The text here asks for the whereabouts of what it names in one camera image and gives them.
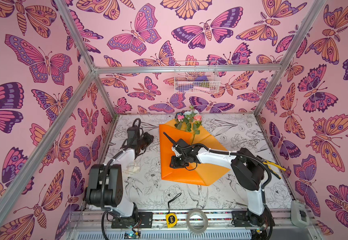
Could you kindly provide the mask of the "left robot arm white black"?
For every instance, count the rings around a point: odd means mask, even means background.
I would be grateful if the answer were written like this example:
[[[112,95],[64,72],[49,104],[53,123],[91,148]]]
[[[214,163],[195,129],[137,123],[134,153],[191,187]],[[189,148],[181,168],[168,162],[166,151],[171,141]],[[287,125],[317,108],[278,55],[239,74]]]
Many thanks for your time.
[[[154,136],[143,131],[139,118],[126,132],[127,138],[119,152],[106,158],[103,164],[91,167],[84,199],[87,204],[103,210],[105,217],[112,215],[113,220],[122,227],[133,228],[141,220],[136,204],[123,197],[123,168],[145,153]]]

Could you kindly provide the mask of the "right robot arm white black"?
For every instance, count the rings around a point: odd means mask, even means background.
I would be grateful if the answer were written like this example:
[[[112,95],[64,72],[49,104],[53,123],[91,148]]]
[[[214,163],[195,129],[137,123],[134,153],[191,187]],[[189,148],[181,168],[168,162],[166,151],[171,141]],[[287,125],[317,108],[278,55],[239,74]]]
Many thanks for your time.
[[[189,145],[183,139],[175,141],[167,133],[163,134],[172,143],[171,149],[175,153],[171,157],[171,168],[186,168],[195,163],[196,166],[209,164],[232,170],[247,194],[248,205],[243,222],[253,227],[275,226],[265,196],[265,187],[272,179],[272,172],[262,158],[255,157],[246,148],[237,152],[215,150],[203,144]]]

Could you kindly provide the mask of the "small pink fake rose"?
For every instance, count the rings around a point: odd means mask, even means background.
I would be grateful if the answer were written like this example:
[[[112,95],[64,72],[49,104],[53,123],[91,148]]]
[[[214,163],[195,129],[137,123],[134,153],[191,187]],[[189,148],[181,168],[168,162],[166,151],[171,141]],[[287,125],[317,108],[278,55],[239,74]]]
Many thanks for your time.
[[[175,127],[178,130],[181,130],[183,125],[186,125],[186,118],[183,112],[177,113],[175,120],[176,120]]]

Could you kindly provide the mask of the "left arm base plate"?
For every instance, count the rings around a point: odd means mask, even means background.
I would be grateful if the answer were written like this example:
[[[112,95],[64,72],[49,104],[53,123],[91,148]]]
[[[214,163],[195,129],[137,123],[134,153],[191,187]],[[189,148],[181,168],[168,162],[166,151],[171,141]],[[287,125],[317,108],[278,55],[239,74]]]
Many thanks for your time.
[[[112,229],[137,229],[137,228],[152,228],[153,213],[138,212],[133,213],[130,217],[114,217],[112,220]]]

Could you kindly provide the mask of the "orange wrapping paper sheet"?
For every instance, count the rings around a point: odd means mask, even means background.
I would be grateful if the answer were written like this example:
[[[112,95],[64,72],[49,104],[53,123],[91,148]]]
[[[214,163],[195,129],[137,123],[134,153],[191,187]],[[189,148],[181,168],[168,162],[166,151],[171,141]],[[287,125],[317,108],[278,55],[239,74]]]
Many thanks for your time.
[[[182,140],[181,145],[203,144],[208,148],[223,150],[226,148],[204,127],[200,127],[199,134],[186,132],[185,127],[177,129],[175,120],[159,125],[160,165],[161,179],[164,181],[179,182],[185,184],[210,186],[223,177],[230,169],[213,164],[200,164],[196,157],[186,161],[177,157],[172,150],[171,141]]]

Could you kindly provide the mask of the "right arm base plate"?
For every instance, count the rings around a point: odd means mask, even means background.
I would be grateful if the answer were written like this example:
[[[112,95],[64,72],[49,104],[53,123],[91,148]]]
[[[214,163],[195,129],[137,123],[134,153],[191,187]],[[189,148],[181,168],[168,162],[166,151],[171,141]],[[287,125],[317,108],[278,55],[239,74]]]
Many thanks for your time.
[[[264,230],[275,226],[274,218],[267,209],[261,215],[256,215],[249,210],[232,211],[232,225],[235,227],[253,227]]]

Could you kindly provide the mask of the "white fake rose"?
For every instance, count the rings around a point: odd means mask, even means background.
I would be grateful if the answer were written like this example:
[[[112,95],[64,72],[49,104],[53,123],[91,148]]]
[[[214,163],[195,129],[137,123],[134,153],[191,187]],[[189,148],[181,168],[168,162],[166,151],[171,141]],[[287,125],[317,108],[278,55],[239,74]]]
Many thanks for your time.
[[[190,106],[190,109],[183,112],[184,123],[186,124],[185,131],[191,132],[193,123],[195,122],[195,116],[198,114],[198,110],[195,109],[194,106]]]

